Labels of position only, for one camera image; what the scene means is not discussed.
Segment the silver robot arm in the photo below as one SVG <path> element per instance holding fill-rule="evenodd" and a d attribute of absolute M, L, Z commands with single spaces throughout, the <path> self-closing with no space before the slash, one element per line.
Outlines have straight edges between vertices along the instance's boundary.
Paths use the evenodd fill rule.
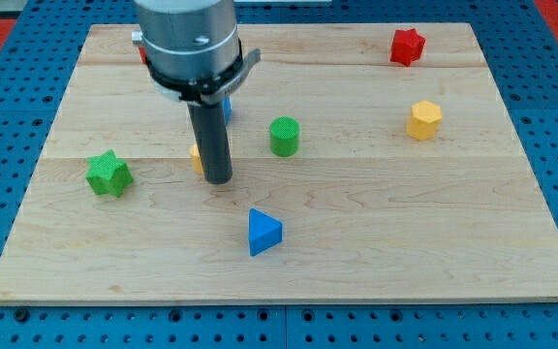
<path fill-rule="evenodd" d="M 159 88 L 197 106 L 223 102 L 261 61 L 245 54 L 233 0 L 135 0 L 136 44 Z"/>

